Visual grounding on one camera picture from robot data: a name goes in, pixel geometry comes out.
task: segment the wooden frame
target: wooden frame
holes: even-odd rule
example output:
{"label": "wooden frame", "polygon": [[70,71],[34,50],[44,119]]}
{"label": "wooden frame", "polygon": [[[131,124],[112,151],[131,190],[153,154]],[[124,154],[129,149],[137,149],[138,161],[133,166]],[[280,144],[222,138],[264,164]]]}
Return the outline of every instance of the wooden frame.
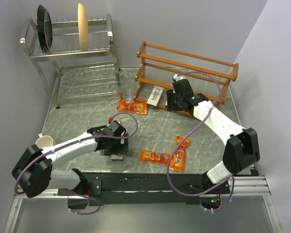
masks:
{"label": "wooden frame", "polygon": [[[161,57],[157,57],[157,56],[153,56],[153,55],[149,55],[146,54],[146,47],[151,47],[154,49],[158,49],[158,50],[163,50],[163,51],[167,51],[167,52],[172,52],[172,53],[176,53],[176,54],[180,54],[183,56],[189,56],[192,58],[196,58],[199,60],[204,60],[204,61],[208,61],[211,63],[216,63],[216,64],[221,64],[224,65],[226,67],[228,67],[231,72],[229,74],[226,73],[222,73],[219,71],[214,71],[214,70],[210,70],[210,69],[206,69],[206,68],[202,68],[202,67],[197,67],[197,66],[192,66],[192,65],[188,65],[182,62],[178,62],[178,61],[173,61],[173,60],[169,60],[169,59],[165,59],[165,58],[161,58]],[[184,68],[184,69],[188,69],[188,70],[194,70],[194,71],[201,71],[204,73],[207,73],[209,75],[213,75],[213,76],[217,76],[223,79],[226,79],[225,81],[218,81],[218,83],[220,85],[222,85],[222,91],[221,91],[221,96],[216,104],[216,107],[219,107],[219,104],[224,104],[227,98],[227,90],[228,90],[228,85],[230,83],[230,81],[236,81],[237,76],[238,76],[238,63],[229,63],[229,62],[224,62],[224,61],[219,61],[216,59],[212,59],[212,58],[208,58],[208,57],[203,57],[203,56],[199,56],[199,55],[194,55],[191,53],[187,53],[187,52],[182,52],[182,51],[178,51],[178,50],[173,50],[173,49],[169,49],[169,48],[165,48],[165,47],[161,47],[161,46],[157,46],[157,45],[152,45],[152,44],[147,44],[145,41],[142,42],[141,46],[139,47],[139,50],[137,52],[137,57],[141,58],[141,64],[139,67],[139,70],[135,76],[135,81],[139,82],[138,88],[135,92],[134,95],[134,101],[140,101],[140,102],[147,102],[147,100],[144,100],[139,96],[139,93],[141,91],[141,89],[143,88],[143,85],[145,83],[147,84],[151,84],[151,85],[156,85],[156,86],[160,86],[163,87],[165,89],[173,89],[172,85],[168,85],[159,81],[155,81],[155,80],[150,80],[147,79],[145,77],[145,68],[146,67],[153,67],[155,69],[160,69],[160,70],[165,70],[165,71],[169,71],[171,72],[171,77],[172,77],[172,73],[177,73],[177,74],[181,74],[183,73],[183,71],[181,70],[177,70],[175,68],[169,68],[167,67],[168,65],[171,66],[176,66],[176,67],[180,67],[180,68]],[[166,67],[160,66],[160,65],[155,65],[150,63],[150,61],[156,61],[156,62],[160,62],[163,64],[166,64]],[[210,78],[207,77],[203,77],[200,75],[196,75],[196,74],[187,74],[186,76],[192,77],[192,78],[196,78],[196,79],[200,79],[200,80],[204,80],[206,82],[211,82],[214,83],[214,81]],[[217,97],[216,96],[212,96],[212,95],[205,95],[207,96],[208,99],[214,101]],[[165,109],[165,106],[162,104],[158,104],[159,108]]]}

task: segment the cable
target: cable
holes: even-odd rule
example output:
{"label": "cable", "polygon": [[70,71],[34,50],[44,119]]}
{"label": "cable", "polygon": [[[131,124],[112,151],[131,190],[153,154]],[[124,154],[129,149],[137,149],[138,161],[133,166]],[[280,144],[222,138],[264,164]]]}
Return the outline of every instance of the cable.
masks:
{"label": "cable", "polygon": [[[129,115],[129,116],[131,116],[132,118],[133,118],[133,120],[135,121],[135,123],[136,123],[136,129],[135,129],[135,131],[131,134],[131,135],[128,135],[128,136],[126,136],[126,137],[115,137],[115,136],[107,136],[107,135],[96,135],[96,136],[89,136],[89,137],[85,137],[85,138],[83,138],[83,139],[81,139],[80,141],[79,140],[75,140],[75,141],[73,141],[73,142],[70,142],[70,143],[67,143],[67,144],[65,144],[65,145],[62,145],[61,147],[57,147],[54,151],[48,151],[48,152],[45,152],[44,154],[41,154],[41,155],[39,155],[38,157],[36,157],[35,159],[33,159],[22,171],[21,171],[21,173],[19,174],[19,176],[18,176],[18,178],[16,179],[16,183],[15,183],[15,185],[14,185],[14,193],[15,194],[24,194],[25,192],[24,191],[22,191],[22,192],[19,192],[18,190],[17,190],[17,186],[18,186],[18,184],[19,184],[19,181],[21,180],[21,178],[23,177],[23,175],[25,174],[25,172],[32,166],[32,165],[34,165],[37,161],[39,161],[40,159],[42,159],[43,157],[45,157],[45,156],[47,156],[47,155],[50,155],[50,154],[52,154],[52,153],[54,153],[55,151],[58,151],[58,150],[61,150],[61,149],[64,149],[64,148],[66,148],[66,147],[69,147],[69,146],[71,146],[71,145],[74,145],[74,144],[77,144],[77,143],[80,143],[80,142],[83,142],[83,141],[86,141],[86,140],[90,140],[90,139],[93,139],[93,138],[102,138],[102,137],[104,137],[104,138],[112,138],[112,139],[128,139],[128,138],[130,138],[130,137],[133,137],[136,133],[137,133],[137,131],[138,131],[138,121],[137,121],[137,119],[136,119],[136,117],[133,115],[133,114],[131,114],[131,113],[126,113],[126,112],[118,112],[118,113],[116,113],[116,114],[114,114],[113,116],[112,116],[112,118],[114,118],[115,116],[117,116],[117,115],[120,115],[120,114],[126,114],[126,115]],[[72,210],[72,212],[74,212],[74,213],[76,213],[76,214],[78,214],[78,215],[90,215],[90,214],[94,214],[94,213],[96,213],[99,209],[100,209],[100,202],[99,202],[99,200],[97,200],[97,199],[95,199],[95,198],[93,198],[93,197],[88,197],[88,196],[84,196],[84,195],[81,195],[81,194],[77,194],[77,193],[75,193],[77,196],[80,196],[80,197],[84,197],[84,198],[87,198],[87,199],[91,199],[91,200],[94,200],[95,202],[97,202],[98,204],[99,204],[99,207],[95,210],[95,211],[93,211],[93,212],[89,212],[89,213],[79,213],[79,212],[76,212],[76,211],[74,211],[74,210]]]}
{"label": "cable", "polygon": [[[212,76],[208,75],[207,73],[200,72],[200,71],[188,71],[188,72],[184,72],[184,73],[182,73],[182,74],[178,74],[177,76],[185,75],[185,74],[191,74],[191,73],[203,74],[203,75],[207,76],[208,78],[210,78],[210,79],[212,79],[212,80],[214,81],[214,83],[217,85],[218,90],[219,90],[219,93],[218,93],[217,98],[216,98],[215,101],[212,103],[213,105],[215,105],[215,104],[217,103],[217,101],[219,100],[220,96],[221,96],[221,88],[220,88],[220,86],[219,86],[218,81],[217,81],[215,78],[213,78]],[[172,183],[172,181],[171,181],[171,178],[170,178],[169,167],[170,167],[171,161],[172,161],[173,157],[175,156],[177,150],[179,149],[179,147],[182,145],[182,143],[183,143],[183,142],[184,142],[184,141],[185,141],[189,136],[191,136],[191,135],[192,135],[196,130],[198,130],[198,129],[199,129],[199,128],[200,128],[200,127],[201,127],[201,126],[206,122],[206,120],[209,118],[211,112],[212,112],[212,108],[209,109],[209,111],[208,111],[206,117],[205,117],[205,118],[204,118],[204,119],[203,119],[203,120],[202,120],[202,121],[201,121],[201,122],[200,122],[200,123],[199,123],[199,124],[194,128],[194,129],[192,129],[192,130],[188,133],[188,135],[186,135],[186,136],[185,136],[185,137],[184,137],[184,138],[183,138],[183,139],[178,143],[178,145],[176,146],[175,150],[173,151],[171,157],[169,158],[169,161],[168,161],[168,164],[167,164],[167,180],[168,180],[168,183],[169,183],[169,185],[171,186],[171,188],[172,188],[176,193],[178,193],[178,194],[180,194],[180,195],[183,195],[183,196],[186,196],[186,197],[198,197],[198,196],[200,196],[200,195],[204,195],[204,194],[206,194],[206,193],[208,193],[208,192],[214,190],[215,188],[219,187],[220,185],[222,185],[224,182],[226,182],[226,181],[229,179],[229,178],[226,178],[226,179],[220,181],[219,183],[215,184],[213,187],[211,187],[211,188],[209,188],[209,189],[207,189],[207,190],[205,190],[205,191],[203,191],[203,192],[201,192],[201,193],[196,193],[196,194],[187,194],[187,193],[183,193],[183,192],[179,191],[179,190],[178,190],[178,189],[173,185],[173,183]],[[232,190],[234,190],[234,177],[233,177],[233,176],[232,176],[232,179],[233,179]],[[233,192],[230,193],[230,195],[229,195],[227,201],[229,201],[229,200],[231,199],[232,195],[233,195]]]}

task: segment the wall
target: wall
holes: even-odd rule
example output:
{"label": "wall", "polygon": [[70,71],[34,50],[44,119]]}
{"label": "wall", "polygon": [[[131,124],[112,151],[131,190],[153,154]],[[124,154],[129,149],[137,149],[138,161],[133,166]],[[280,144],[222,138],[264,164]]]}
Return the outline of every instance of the wall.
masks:
{"label": "wall", "polygon": [[49,104],[37,71],[20,47],[25,18],[17,0],[0,1],[0,232],[13,201],[11,171],[41,132]]}
{"label": "wall", "polygon": [[246,127],[257,130],[265,175],[285,232],[291,232],[291,0],[269,0],[246,40],[232,84]]}
{"label": "wall", "polygon": [[[19,0],[36,18],[44,5],[53,21],[77,18],[78,1]],[[142,41],[233,62],[267,0],[81,0],[88,16],[111,13],[121,67],[138,67]]]}

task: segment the white mug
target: white mug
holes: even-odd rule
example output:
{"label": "white mug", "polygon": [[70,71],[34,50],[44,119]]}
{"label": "white mug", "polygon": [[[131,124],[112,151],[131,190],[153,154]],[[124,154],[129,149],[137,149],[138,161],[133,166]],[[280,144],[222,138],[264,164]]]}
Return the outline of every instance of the white mug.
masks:
{"label": "white mug", "polygon": [[39,138],[35,142],[35,144],[38,146],[38,148],[43,148],[43,147],[50,147],[53,146],[53,138],[48,135],[42,135],[39,133]]}

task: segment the snack package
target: snack package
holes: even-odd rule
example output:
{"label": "snack package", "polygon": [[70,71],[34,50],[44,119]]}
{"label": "snack package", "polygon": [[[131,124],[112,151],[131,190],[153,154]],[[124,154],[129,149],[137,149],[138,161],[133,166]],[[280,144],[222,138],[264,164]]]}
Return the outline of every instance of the snack package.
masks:
{"label": "snack package", "polygon": [[129,113],[146,114],[146,103],[142,102],[131,102],[126,103],[125,100],[120,99],[117,104],[118,111],[124,111]]}
{"label": "snack package", "polygon": [[[183,137],[177,136],[176,137],[176,144],[178,144]],[[188,147],[190,143],[190,140],[187,138],[185,141],[181,144],[179,149],[177,150],[176,154],[173,157],[173,160],[170,164],[170,169],[177,170],[177,171],[183,171],[184,165],[185,165],[185,154],[186,154],[186,148]],[[150,162],[157,162],[160,164],[168,164],[168,160],[171,157],[172,153],[166,154],[166,153],[158,153],[155,151],[150,150],[141,150],[140,152],[140,160],[142,162],[144,161],[150,161]]]}
{"label": "snack package", "polygon": [[[183,139],[182,136],[176,137],[176,144],[178,145],[179,142]],[[177,150],[176,154],[173,157],[173,160],[170,164],[170,169],[177,170],[177,171],[183,171],[185,166],[185,156],[186,156],[186,148],[188,147],[190,143],[190,140],[187,138],[185,141],[181,144],[179,149]]]}
{"label": "snack package", "polygon": [[158,153],[150,150],[141,150],[140,152],[141,162],[150,161],[167,165],[170,156],[171,154]]}

